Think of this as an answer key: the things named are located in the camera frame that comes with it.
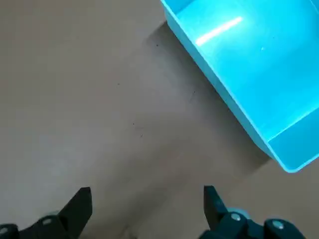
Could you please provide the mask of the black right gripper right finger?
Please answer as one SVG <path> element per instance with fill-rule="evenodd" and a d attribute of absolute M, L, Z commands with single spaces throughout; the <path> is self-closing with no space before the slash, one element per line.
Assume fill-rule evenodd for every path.
<path fill-rule="evenodd" d="M 229 210 L 214 186 L 204 186 L 203 205 L 209 230 L 201 239 L 304 239 L 292 223 L 282 219 L 267 219 L 262 225 L 243 213 Z"/>

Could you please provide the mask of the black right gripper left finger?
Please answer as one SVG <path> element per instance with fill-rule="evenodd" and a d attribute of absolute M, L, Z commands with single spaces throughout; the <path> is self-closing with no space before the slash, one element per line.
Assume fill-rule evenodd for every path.
<path fill-rule="evenodd" d="M 40 218 L 28 228 L 19 230 L 15 224 L 1 224 L 2 239 L 77 239 L 92 216 L 90 187 L 82 187 L 56 214 Z"/>

